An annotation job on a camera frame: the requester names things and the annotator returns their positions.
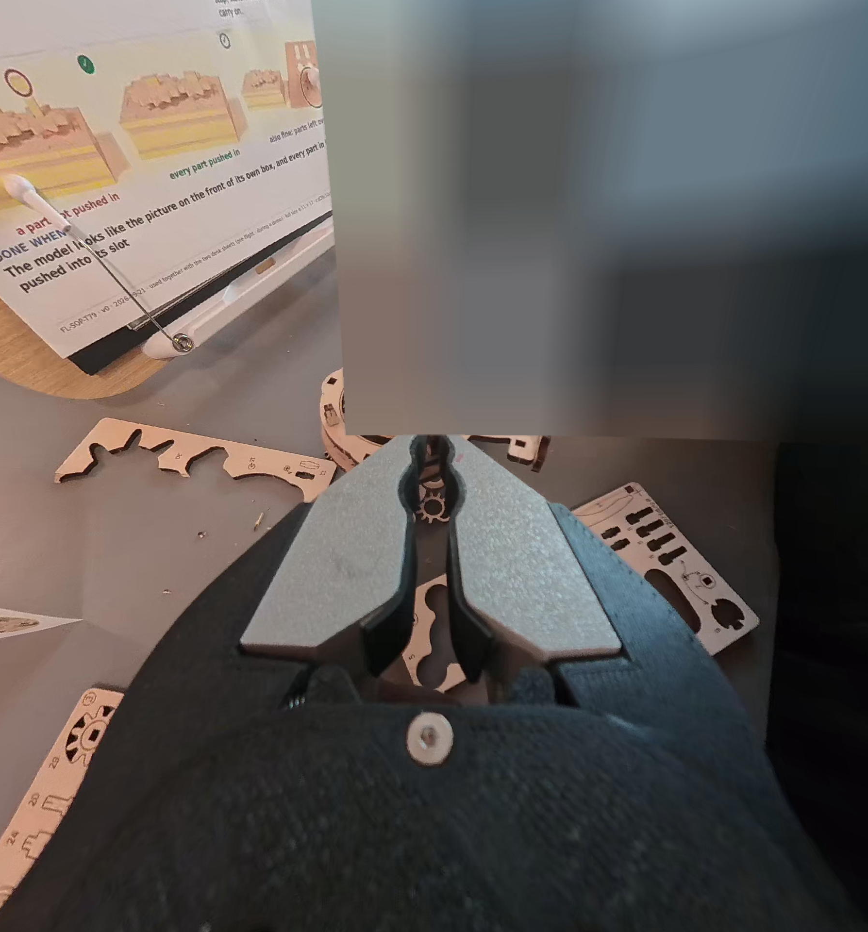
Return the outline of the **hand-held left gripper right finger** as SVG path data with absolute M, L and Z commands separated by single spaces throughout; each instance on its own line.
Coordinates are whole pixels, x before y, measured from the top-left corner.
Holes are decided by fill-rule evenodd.
M 550 503 L 460 436 L 440 437 L 451 643 L 470 682 L 616 656 L 621 642 Z

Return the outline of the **wooden ring plate with tab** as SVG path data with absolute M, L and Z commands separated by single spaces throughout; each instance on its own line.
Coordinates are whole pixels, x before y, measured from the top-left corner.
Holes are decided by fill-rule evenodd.
M 320 419 L 320 406 L 321 402 L 332 402 L 342 410 L 345 421 L 345 404 L 344 404 L 344 378 L 343 370 L 338 369 L 335 372 L 332 372 L 328 375 L 322 382 L 321 386 L 321 396 L 319 403 L 319 420 Z M 362 435 L 369 439 L 376 439 L 377 437 L 381 438 L 386 435 Z M 485 440 L 488 442 L 495 442 L 498 444 L 507 445 L 507 457 L 509 460 L 514 462 L 523 463 L 529 465 L 531 470 L 537 472 L 543 465 L 543 462 L 547 456 L 547 451 L 550 444 L 550 437 L 548 436 L 538 436 L 538 435 L 519 435 L 519 436 L 506 436 L 504 434 L 499 435 L 464 435 L 464 439 L 467 440 Z

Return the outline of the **round wooden gear model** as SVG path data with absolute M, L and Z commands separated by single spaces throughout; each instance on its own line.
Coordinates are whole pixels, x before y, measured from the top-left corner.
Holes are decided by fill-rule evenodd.
M 361 435 L 347 435 L 342 410 L 332 402 L 321 402 L 320 419 L 326 454 L 345 471 L 358 466 L 391 440 L 386 436 L 369 439 Z M 440 474 L 438 445 L 427 442 L 426 455 L 426 463 L 419 476 L 416 515 L 430 524 L 446 523 L 450 515 Z

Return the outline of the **wooden sheet with curved cutouts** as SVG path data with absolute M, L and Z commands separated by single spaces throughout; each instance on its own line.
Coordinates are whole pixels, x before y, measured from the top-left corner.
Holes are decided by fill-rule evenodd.
M 436 621 L 436 612 L 428 605 L 428 592 L 431 588 L 445 588 L 446 585 L 446 575 L 442 574 L 440 577 L 419 585 L 416 589 L 413 632 L 401 656 L 411 681 L 418 687 L 421 686 L 418 667 L 421 661 L 432 652 L 430 633 Z M 466 677 L 460 664 L 453 662 L 448 666 L 444 679 L 436 690 L 439 693 L 448 693 L 464 682 L 466 682 Z

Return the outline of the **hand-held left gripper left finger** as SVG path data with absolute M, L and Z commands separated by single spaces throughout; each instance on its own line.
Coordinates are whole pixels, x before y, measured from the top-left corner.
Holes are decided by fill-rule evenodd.
M 422 435 L 397 436 L 312 505 L 244 651 L 379 675 L 412 635 Z

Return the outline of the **white printed instruction sheet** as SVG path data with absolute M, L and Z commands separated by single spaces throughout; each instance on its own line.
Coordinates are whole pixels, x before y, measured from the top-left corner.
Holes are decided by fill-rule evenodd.
M 59 357 L 331 210 L 311 6 L 0 1 L 0 299 Z

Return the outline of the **wooden sheet with engraved gears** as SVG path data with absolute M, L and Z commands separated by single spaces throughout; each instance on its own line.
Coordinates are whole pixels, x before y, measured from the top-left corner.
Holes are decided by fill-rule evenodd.
M 54 836 L 123 696 L 94 687 L 72 710 L 0 837 L 0 908 Z

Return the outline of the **long wavy wooden sheet strip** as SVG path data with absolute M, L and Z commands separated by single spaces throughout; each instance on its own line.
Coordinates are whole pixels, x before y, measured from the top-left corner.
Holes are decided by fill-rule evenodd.
M 195 460 L 221 450 L 226 455 L 223 470 L 231 478 L 275 477 L 297 487 L 306 503 L 312 503 L 332 483 L 337 470 L 332 460 L 104 417 L 56 469 L 55 483 L 88 474 L 97 462 L 97 448 L 116 453 L 134 440 L 141 449 L 158 454 L 160 470 L 184 477 L 189 476 Z

